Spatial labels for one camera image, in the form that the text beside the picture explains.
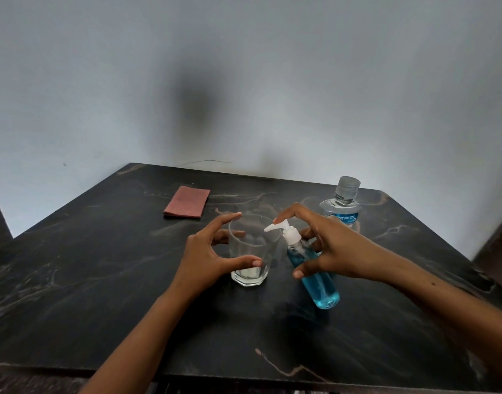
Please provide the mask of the person's right hand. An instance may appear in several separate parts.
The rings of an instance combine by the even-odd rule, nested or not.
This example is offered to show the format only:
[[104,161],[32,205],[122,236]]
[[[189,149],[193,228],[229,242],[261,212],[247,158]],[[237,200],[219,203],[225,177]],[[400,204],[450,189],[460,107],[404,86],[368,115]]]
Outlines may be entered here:
[[279,224],[288,218],[299,218],[318,234],[313,243],[317,258],[328,258],[330,270],[350,278],[363,278],[392,283],[397,269],[407,260],[389,251],[359,233],[339,219],[317,214],[299,203],[294,203],[274,219]]

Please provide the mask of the person's left hand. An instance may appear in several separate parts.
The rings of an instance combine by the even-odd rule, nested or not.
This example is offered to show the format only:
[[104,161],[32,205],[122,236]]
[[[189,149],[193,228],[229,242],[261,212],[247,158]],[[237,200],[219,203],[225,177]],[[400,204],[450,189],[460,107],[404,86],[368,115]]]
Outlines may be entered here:
[[222,226],[242,216],[229,213],[216,217],[201,231],[189,236],[176,275],[165,292],[166,296],[181,301],[192,301],[223,275],[219,275],[219,259],[213,250],[213,236]]

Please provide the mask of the clear drinking glass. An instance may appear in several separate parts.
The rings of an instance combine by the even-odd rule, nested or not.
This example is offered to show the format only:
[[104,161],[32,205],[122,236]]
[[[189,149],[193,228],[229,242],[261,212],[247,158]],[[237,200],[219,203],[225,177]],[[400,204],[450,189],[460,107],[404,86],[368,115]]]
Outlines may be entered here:
[[239,239],[229,239],[229,254],[232,258],[254,255],[262,259],[261,268],[249,268],[233,271],[231,278],[244,287],[261,285],[268,272],[279,259],[281,231],[264,232],[272,224],[272,219],[259,214],[242,214],[239,219],[229,223],[228,230],[245,231],[246,236]]

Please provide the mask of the blue liquid pump bottle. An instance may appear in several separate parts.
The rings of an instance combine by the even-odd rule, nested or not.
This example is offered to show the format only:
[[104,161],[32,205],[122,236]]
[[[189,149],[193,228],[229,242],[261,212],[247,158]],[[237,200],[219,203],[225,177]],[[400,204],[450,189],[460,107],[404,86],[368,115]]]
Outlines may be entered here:
[[[279,224],[270,224],[264,232],[281,230],[282,236],[287,243],[287,258],[296,269],[307,260],[316,259],[317,253],[313,250],[309,241],[302,238],[300,232],[291,226],[288,220]],[[302,284],[313,300],[313,303],[320,309],[331,309],[339,302],[339,293],[328,273],[315,273],[302,278]]]

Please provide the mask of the person's left forearm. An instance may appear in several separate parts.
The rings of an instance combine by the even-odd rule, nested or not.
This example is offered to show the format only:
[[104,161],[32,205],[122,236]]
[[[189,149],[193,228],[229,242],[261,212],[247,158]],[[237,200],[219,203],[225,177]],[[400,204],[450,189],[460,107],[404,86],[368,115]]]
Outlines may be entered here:
[[197,295],[190,288],[172,284],[79,394],[144,394],[174,328]]

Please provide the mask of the person's right forearm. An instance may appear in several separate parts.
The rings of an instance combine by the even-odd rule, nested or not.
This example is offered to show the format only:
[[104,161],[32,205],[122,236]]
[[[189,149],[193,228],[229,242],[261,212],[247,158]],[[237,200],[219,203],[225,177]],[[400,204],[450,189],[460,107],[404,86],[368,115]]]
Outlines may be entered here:
[[426,306],[455,330],[493,372],[502,377],[502,311],[398,258],[387,282]]

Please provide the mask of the clear bottle with blue label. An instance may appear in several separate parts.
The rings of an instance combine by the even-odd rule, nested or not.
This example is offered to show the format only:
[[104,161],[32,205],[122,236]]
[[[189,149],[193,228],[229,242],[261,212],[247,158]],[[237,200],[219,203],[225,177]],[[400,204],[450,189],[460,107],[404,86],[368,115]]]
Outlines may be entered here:
[[361,205],[356,201],[360,180],[350,176],[342,176],[335,188],[333,198],[322,201],[319,205],[323,215],[334,216],[346,226],[352,228],[358,220]]

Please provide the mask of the folded red cloth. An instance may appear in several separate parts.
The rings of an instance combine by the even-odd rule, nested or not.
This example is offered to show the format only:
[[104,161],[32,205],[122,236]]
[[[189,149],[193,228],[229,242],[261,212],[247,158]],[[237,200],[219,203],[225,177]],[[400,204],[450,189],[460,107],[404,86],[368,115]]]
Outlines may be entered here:
[[180,186],[163,211],[164,216],[201,218],[210,190]]

